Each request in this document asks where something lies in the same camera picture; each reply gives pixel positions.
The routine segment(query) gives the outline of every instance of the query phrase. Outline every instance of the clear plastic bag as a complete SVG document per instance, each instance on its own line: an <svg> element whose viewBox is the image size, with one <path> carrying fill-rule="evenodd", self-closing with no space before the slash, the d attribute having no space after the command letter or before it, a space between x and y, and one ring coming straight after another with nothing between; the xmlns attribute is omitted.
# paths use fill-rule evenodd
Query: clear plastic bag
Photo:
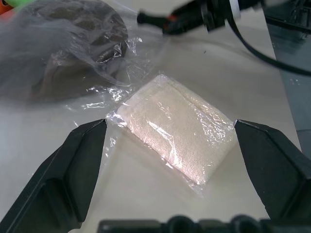
<svg viewBox="0 0 311 233"><path fill-rule="evenodd" d="M50 101L111 89L127 94L167 41L139 28L136 17L113 0L37 0L23 7L1 25L0 95Z"/></svg>
<svg viewBox="0 0 311 233"><path fill-rule="evenodd" d="M199 194L237 141L231 120L165 75L142 87L108 119L155 150Z"/></svg>

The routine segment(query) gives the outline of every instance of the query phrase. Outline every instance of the white table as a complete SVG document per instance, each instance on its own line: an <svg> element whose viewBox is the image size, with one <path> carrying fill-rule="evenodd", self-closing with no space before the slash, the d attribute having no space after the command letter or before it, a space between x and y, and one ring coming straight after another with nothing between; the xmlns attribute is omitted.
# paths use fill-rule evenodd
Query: white table
<svg viewBox="0 0 311 233"><path fill-rule="evenodd" d="M123 3L135 10L168 13L181 1L123 0ZM261 10L243 13L239 29L250 44L274 57ZM201 28L174 38L158 68L230 119L277 128L299 147L279 71L246 52L229 28L211 34ZM37 167L75 127L74 113L69 114L64 108L12 109L10 103L1 104L0 219ZM102 117L103 113L90 113L85 121ZM120 142L108 169L100 174L87 220L75 232L96 232L98 222L107 218L166 221L176 214L193 220L230 220L236 214L268 217L248 178L238 145L208 182L206 198L201 199L152 156L149 149L125 136Z"/></svg>

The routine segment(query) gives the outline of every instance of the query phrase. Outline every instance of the black cable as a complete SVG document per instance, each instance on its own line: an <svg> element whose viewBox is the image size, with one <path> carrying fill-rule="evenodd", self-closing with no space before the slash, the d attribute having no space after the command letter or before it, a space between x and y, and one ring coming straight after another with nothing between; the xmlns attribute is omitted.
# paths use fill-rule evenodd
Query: black cable
<svg viewBox="0 0 311 233"><path fill-rule="evenodd" d="M250 44L248 44L244 40L244 38L242 37L242 35L241 35L241 33L240 33L240 31L239 31L239 29L238 29L238 27L234 21L233 16L228 17L227 20L228 20L228 23L229 23L232 31L235 33L235 35L240 39L240 41L244 44L244 46L256 57L258 57L259 59L263 60L264 62L266 62L266 63L268 63L268 64L270 64L276 68L279 68L279 69L282 69L282 70L285 70L285 71L288 71L291 73L299 74L299 75L311 76L311 71L307 71L304 69L300 69L300 68L288 65L288 64L283 63L283 62L279 62L275 59L272 59L272 58L262 54L261 52L259 52L255 48L253 48Z"/></svg>

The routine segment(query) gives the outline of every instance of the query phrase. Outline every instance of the plastic wrap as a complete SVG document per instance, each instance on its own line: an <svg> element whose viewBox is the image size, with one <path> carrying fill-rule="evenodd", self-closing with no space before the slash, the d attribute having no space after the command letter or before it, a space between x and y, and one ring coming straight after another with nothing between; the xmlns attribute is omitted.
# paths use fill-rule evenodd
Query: plastic wrap
<svg viewBox="0 0 311 233"><path fill-rule="evenodd" d="M158 75L109 114L201 193L236 143L233 122L195 93Z"/></svg>
<svg viewBox="0 0 311 233"><path fill-rule="evenodd" d="M63 100L139 86L166 39L106 2L38 0L1 25L0 95Z"/></svg>

